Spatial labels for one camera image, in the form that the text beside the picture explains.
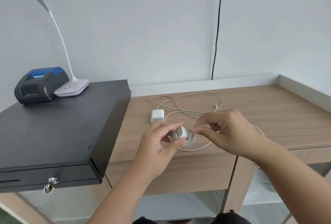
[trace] white desk lamp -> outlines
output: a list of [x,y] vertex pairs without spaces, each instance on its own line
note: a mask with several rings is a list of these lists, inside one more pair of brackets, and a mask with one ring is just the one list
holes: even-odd
[[64,45],[64,41],[61,35],[61,32],[59,30],[58,25],[56,24],[56,21],[54,19],[54,16],[52,14],[52,12],[50,11],[50,9],[48,8],[47,4],[45,3],[44,0],[37,0],[43,7],[44,9],[47,11],[47,13],[49,14],[49,16],[51,17],[56,30],[59,33],[61,42],[62,42],[62,46],[64,49],[64,52],[66,53],[66,57],[67,57],[67,61],[68,61],[68,65],[69,65],[69,69],[70,69],[70,73],[72,76],[71,81],[68,81],[67,83],[65,83],[64,85],[62,85],[60,88],[58,88],[54,94],[59,96],[59,97],[67,97],[67,96],[75,96],[80,94],[89,84],[89,80],[88,79],[77,79],[75,78],[75,76],[72,73],[72,69],[71,69],[71,65],[70,65],[70,61],[69,61],[69,57],[68,57],[68,53],[66,50],[66,46]]

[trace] white wall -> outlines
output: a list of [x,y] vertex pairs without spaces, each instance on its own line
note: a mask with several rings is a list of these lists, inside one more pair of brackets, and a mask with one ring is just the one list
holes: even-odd
[[283,73],[331,91],[331,0],[222,0],[220,20],[214,78]]
[[[77,78],[130,86],[209,78],[212,0],[46,0]],[[0,0],[0,111],[29,70],[67,69],[52,21],[36,0]]]

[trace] charger cable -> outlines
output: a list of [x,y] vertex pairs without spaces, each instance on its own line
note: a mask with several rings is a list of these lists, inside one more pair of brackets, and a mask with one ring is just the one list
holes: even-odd
[[[220,97],[221,105],[220,105],[220,106],[215,105],[215,109],[213,110],[213,112],[216,112],[217,110],[219,110],[219,109],[222,107],[222,105],[224,104],[224,103],[223,103],[223,97],[222,97],[220,94],[215,93],[215,92],[196,92],[196,93],[190,93],[190,94],[186,94],[186,95],[182,95],[182,96],[178,96],[178,97],[170,97],[170,96],[167,96],[167,95],[158,95],[158,96],[151,97],[150,100],[151,100],[151,102],[152,102],[153,104],[158,105],[157,108],[156,108],[156,110],[159,109],[160,106],[165,106],[165,107],[167,107],[167,108],[170,108],[170,109],[176,110],[176,111],[173,111],[173,112],[168,113],[168,115],[164,118],[164,121],[167,120],[167,117],[168,117],[170,114],[172,114],[172,113],[177,113],[177,112],[181,112],[181,113],[184,113],[185,115],[187,115],[187,116],[189,116],[189,117],[191,117],[191,118],[198,119],[199,117],[195,117],[195,116],[193,116],[193,115],[191,115],[191,114],[203,115],[203,114],[204,114],[203,112],[198,112],[198,111],[191,111],[191,110],[182,109],[182,108],[179,106],[179,104],[177,103],[177,101],[176,101],[177,98],[180,98],[180,97],[186,97],[186,96],[191,96],[191,95],[196,95],[196,94],[215,94],[215,95],[217,95],[217,96]],[[156,103],[156,102],[154,102],[154,101],[152,100],[153,98],[156,98],[156,97],[167,97],[168,99],[165,100],[165,101],[163,101],[161,104],[159,104],[159,103]],[[177,108],[173,108],[173,107],[170,107],[170,106],[167,106],[167,105],[164,105],[164,104],[163,104],[163,103],[165,103],[165,102],[167,102],[167,101],[170,101],[170,100],[173,100],[173,101],[176,103]],[[260,132],[260,134],[262,134],[263,136],[265,136],[264,133],[263,133],[258,127],[254,126],[254,125],[253,125],[253,127],[254,127],[256,130],[258,130],[258,131]],[[188,149],[182,149],[182,148],[179,148],[179,150],[181,150],[181,151],[186,151],[186,152],[198,151],[198,150],[201,150],[201,149],[203,149],[203,148],[209,146],[210,143],[211,143],[211,141],[209,141],[209,143],[206,144],[206,145],[204,145],[203,147],[200,147],[200,148],[197,148],[197,149],[188,150]]]

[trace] black pants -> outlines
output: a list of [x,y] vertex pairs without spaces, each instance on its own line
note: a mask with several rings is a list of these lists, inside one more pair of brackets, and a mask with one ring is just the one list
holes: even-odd
[[[156,224],[152,220],[141,217],[133,222],[133,224]],[[248,220],[236,213],[220,213],[216,216],[211,224],[251,224]]]

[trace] wooden tabletop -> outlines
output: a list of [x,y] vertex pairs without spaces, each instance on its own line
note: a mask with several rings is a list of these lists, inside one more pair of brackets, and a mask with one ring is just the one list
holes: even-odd
[[[289,150],[331,146],[331,113],[317,107],[294,93],[278,86],[255,86],[211,90],[223,96],[222,109],[238,109],[255,126],[273,141]],[[192,92],[168,94],[176,97]],[[150,126],[151,112],[157,105],[150,101],[152,96],[132,97],[118,134],[109,164],[128,164],[135,157],[141,135]],[[159,103],[167,98],[155,98]],[[197,94],[177,99],[182,109],[210,112],[220,105],[220,98],[213,94]],[[165,103],[176,108],[173,101]],[[167,115],[173,111],[160,107]],[[184,121],[192,128],[196,119],[182,113],[171,114],[167,122]],[[191,149],[202,147],[209,140],[198,136]],[[213,156],[224,152],[213,143],[194,152],[177,151],[176,157]]]

